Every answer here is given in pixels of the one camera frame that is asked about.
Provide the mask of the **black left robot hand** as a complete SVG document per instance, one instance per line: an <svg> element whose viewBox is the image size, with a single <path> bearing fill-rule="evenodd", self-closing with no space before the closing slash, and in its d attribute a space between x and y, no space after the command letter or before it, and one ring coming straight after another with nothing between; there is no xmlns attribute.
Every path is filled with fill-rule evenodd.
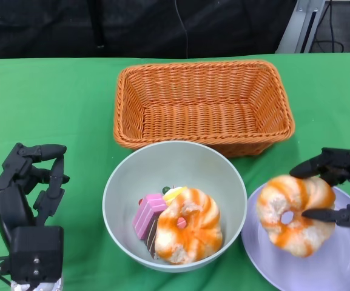
<svg viewBox="0 0 350 291"><path fill-rule="evenodd" d="M53 216L64 196L62 185L70 177L64 174L67 147L59 144L26 147L15 144L2 163L0 175L0 234L9 246L17 227L43 226ZM34 216L26 196L37 186L47 184L36 199Z"/></svg>

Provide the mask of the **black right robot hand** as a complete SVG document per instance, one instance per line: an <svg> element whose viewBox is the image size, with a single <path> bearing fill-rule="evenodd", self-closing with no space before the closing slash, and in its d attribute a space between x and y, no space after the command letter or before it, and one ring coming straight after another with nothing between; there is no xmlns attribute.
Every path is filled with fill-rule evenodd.
<svg viewBox="0 0 350 291"><path fill-rule="evenodd" d="M319 176L329 186L337 186L345 181L350 182L350 150L324 147L321 154L295 166L289 174L301 179ZM315 207L305 210L302 216L323 222L334 222L340 227L350 228L350 204L340 210Z"/></svg>

